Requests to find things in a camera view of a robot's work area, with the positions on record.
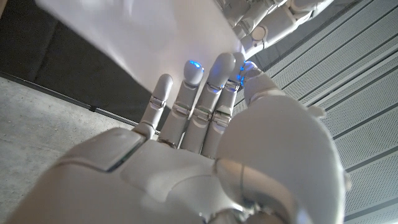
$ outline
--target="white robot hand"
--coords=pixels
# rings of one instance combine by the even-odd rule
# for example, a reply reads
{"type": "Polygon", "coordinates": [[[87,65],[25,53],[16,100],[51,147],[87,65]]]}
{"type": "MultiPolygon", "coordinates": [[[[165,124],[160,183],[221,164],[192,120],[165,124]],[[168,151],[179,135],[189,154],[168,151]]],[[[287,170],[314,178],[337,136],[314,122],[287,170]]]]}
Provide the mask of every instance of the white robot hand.
{"type": "Polygon", "coordinates": [[[158,141],[169,75],[139,125],[68,151],[7,223],[342,223],[344,172],[316,110],[241,54],[216,59],[193,107],[202,75],[186,63],[158,141]],[[240,83],[249,108],[231,120],[240,83]]]}
{"type": "Polygon", "coordinates": [[[241,40],[246,58],[284,38],[333,2],[333,0],[215,1],[241,40]]]}

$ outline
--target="acoustic ceiling panel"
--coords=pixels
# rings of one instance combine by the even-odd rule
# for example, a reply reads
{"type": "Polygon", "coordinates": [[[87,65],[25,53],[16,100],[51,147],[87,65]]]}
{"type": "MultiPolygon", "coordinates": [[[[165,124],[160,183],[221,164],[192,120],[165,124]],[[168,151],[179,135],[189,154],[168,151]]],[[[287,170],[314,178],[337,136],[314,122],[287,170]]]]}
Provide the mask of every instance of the acoustic ceiling panel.
{"type": "Polygon", "coordinates": [[[375,224],[375,223],[385,223],[393,224],[397,223],[398,217],[398,204],[388,206],[386,208],[371,212],[367,215],[354,218],[347,221],[346,224],[375,224]]]}
{"type": "Polygon", "coordinates": [[[281,60],[280,62],[278,62],[274,66],[272,66],[270,69],[268,69],[267,74],[270,77],[273,77],[274,75],[278,74],[286,66],[288,66],[292,62],[294,62],[294,60],[299,58],[308,49],[311,49],[315,44],[317,44],[319,41],[321,41],[323,38],[325,38],[330,32],[334,31],[336,28],[338,28],[340,25],[342,25],[344,22],[346,22],[349,18],[351,18],[353,15],[355,15],[357,12],[359,12],[363,7],[368,5],[370,2],[371,2],[371,0],[363,0],[363,1],[359,2],[348,12],[344,13],[336,21],[332,22],[326,28],[322,29],[319,33],[317,33],[315,36],[313,36],[310,40],[303,43],[300,47],[298,47],[292,53],[288,54],[283,60],[281,60]]]}
{"type": "Polygon", "coordinates": [[[345,214],[351,215],[398,197],[398,152],[350,172],[353,187],[346,194],[345,214]]]}
{"type": "Polygon", "coordinates": [[[352,130],[335,141],[345,169],[398,147],[398,108],[352,130]]]}
{"type": "Polygon", "coordinates": [[[362,58],[360,61],[356,62],[350,68],[347,68],[343,72],[339,73],[336,77],[329,80],[322,86],[314,88],[311,93],[303,97],[300,102],[305,105],[311,105],[320,98],[324,97],[331,91],[337,89],[341,82],[346,77],[356,77],[361,73],[365,72],[367,69],[371,68],[374,64],[380,62],[384,58],[388,57],[391,52],[398,49],[398,37],[394,37],[383,46],[380,46],[375,51],[371,52],[366,57],[362,58]]]}
{"type": "Polygon", "coordinates": [[[284,88],[284,91],[289,96],[299,99],[312,89],[327,82],[395,36],[398,33],[398,26],[395,26],[397,21],[398,9],[395,9],[301,75],[296,81],[284,88]],[[342,60],[345,57],[350,58],[350,60],[342,60]]]}
{"type": "Polygon", "coordinates": [[[287,86],[290,82],[362,33],[374,22],[384,17],[397,5],[398,1],[373,1],[280,71],[273,77],[273,80],[281,88],[287,86]]]}
{"type": "Polygon", "coordinates": [[[381,63],[373,66],[368,71],[363,73],[360,77],[357,77],[358,80],[352,80],[350,85],[342,86],[339,90],[333,92],[333,96],[328,96],[327,98],[319,101],[319,104],[316,104],[326,110],[333,106],[335,103],[338,103],[344,97],[353,94],[356,90],[368,85],[370,82],[375,80],[376,78],[383,77],[388,73],[393,73],[392,75],[397,75],[398,70],[396,70],[398,66],[398,53],[390,56],[385,59],[381,63]]]}
{"type": "Polygon", "coordinates": [[[398,76],[391,73],[327,112],[321,119],[333,137],[398,103],[398,76]]]}

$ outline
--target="dark wall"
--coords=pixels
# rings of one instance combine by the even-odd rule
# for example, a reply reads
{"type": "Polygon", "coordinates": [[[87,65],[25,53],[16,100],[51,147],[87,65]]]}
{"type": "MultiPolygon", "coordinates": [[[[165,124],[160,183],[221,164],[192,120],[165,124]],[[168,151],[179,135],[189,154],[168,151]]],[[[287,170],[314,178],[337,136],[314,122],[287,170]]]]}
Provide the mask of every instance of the dark wall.
{"type": "Polygon", "coordinates": [[[150,98],[123,69],[33,0],[6,5],[0,19],[0,72],[136,122],[150,98]]]}

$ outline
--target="gray floor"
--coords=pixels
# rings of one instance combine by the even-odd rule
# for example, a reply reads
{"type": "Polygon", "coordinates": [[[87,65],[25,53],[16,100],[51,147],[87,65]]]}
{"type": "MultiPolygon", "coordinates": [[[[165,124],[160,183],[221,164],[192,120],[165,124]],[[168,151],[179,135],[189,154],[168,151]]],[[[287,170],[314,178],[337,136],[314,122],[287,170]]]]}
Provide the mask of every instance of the gray floor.
{"type": "Polygon", "coordinates": [[[0,78],[0,223],[58,157],[113,127],[132,129],[0,78]]]}

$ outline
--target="white paper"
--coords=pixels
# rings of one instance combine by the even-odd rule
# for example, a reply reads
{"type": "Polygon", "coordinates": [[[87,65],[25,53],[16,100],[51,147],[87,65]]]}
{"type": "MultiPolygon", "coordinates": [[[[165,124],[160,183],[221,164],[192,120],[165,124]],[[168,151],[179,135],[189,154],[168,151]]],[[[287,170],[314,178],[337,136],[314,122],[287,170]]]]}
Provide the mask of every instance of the white paper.
{"type": "Polygon", "coordinates": [[[177,97],[187,60],[196,60],[205,68],[203,86],[220,53],[242,51],[240,41],[213,0],[37,3],[111,57],[149,91],[153,91],[161,74],[170,74],[174,84],[168,106],[177,97]]]}

